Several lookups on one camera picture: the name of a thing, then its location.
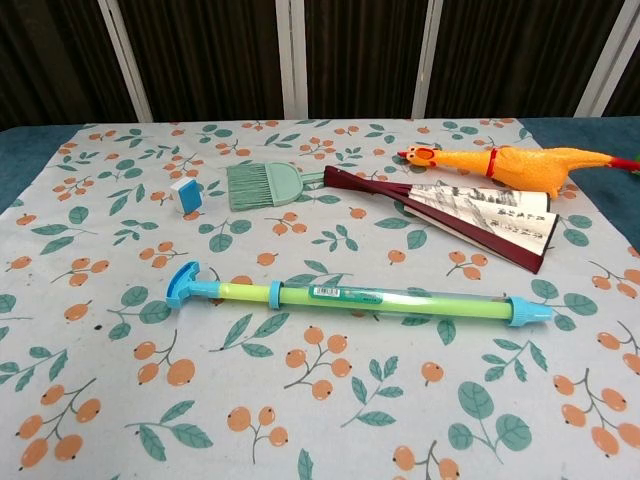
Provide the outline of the blue green water pump toy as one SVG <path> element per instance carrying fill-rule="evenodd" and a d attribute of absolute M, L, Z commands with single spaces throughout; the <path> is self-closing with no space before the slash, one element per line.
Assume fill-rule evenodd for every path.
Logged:
<path fill-rule="evenodd" d="M 376 289 L 356 286 L 286 286 L 280 281 L 244 285 L 221 281 L 199 281 L 200 265 L 184 264 L 170 280 L 166 303 L 179 309 L 190 298 L 223 299 L 264 303 L 273 310 L 282 306 L 313 306 L 368 310 L 406 315 L 440 315 L 505 321 L 510 327 L 542 324 L 553 318 L 553 310 L 521 297 L 500 298 L 467 294 L 428 292 L 420 289 Z"/>

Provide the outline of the green dust brush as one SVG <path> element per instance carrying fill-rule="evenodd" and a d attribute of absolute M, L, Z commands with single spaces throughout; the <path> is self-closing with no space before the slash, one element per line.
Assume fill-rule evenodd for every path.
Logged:
<path fill-rule="evenodd" d="M 232 211 L 279 207 L 294 202 L 309 184 L 322 183 L 324 173 L 301 173 L 287 163 L 249 163 L 227 168 Z"/>

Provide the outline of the blue white block tile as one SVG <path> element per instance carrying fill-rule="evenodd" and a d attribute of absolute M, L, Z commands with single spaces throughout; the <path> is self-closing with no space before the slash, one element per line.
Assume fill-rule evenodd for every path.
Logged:
<path fill-rule="evenodd" d="M 197 181 L 194 178 L 182 178 L 170 186 L 175 209 L 181 215 L 188 215 L 203 205 Z"/>

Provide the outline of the fruit leaf print tablecloth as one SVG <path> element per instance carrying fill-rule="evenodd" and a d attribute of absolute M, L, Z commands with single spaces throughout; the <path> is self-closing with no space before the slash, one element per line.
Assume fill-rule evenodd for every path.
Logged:
<path fill-rule="evenodd" d="M 418 143 L 640 157 L 640 120 L 94 124 L 0 131 L 0 480 L 640 480 L 640 175 L 576 172 L 532 274 L 384 197 L 230 211 L 282 161 L 476 186 Z M 181 215 L 170 186 L 194 178 Z M 195 297 L 199 281 L 420 289 L 542 324 Z"/>

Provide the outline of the maroon paper folding fan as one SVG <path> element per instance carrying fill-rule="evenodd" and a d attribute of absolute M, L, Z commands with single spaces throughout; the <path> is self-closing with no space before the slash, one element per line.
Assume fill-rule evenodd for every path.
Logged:
<path fill-rule="evenodd" d="M 334 166 L 324 169 L 324 184 L 386 196 L 405 212 L 534 274 L 559 220 L 549 196 L 539 192 L 380 182 Z"/>

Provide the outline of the dark brown curtain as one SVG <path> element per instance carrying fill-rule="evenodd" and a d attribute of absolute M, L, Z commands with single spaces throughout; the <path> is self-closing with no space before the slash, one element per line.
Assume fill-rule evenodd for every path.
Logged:
<path fill-rule="evenodd" d="M 274 0 L 118 2 L 154 121 L 284 119 Z M 444 0 L 424 118 L 573 116 L 623 3 Z M 305 0 L 308 119 L 411 118 L 427 4 Z M 136 120 L 96 0 L 0 0 L 0 131 Z"/>

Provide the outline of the yellow rubber chicken toy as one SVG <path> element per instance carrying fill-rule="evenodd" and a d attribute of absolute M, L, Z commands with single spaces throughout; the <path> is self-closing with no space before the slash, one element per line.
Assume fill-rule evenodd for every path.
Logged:
<path fill-rule="evenodd" d="M 412 145 L 398 155 L 416 166 L 463 169 L 517 190 L 543 192 L 552 198 L 559 195 L 573 170 L 607 167 L 640 171 L 640 161 L 568 147 L 492 147 L 487 151 L 449 151 Z"/>

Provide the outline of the white frame post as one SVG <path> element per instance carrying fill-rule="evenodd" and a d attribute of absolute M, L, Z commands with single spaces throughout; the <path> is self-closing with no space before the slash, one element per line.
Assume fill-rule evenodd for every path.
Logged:
<path fill-rule="evenodd" d="M 103 17 L 127 93 L 139 123 L 152 123 L 153 114 L 118 0 L 96 0 Z"/>
<path fill-rule="evenodd" d="M 640 0 L 624 0 L 574 117 L 601 117 L 640 44 Z"/>
<path fill-rule="evenodd" d="M 284 118 L 309 118 L 305 0 L 274 0 Z"/>
<path fill-rule="evenodd" d="M 428 0 L 412 102 L 412 119 L 425 117 L 443 6 L 444 0 Z"/>

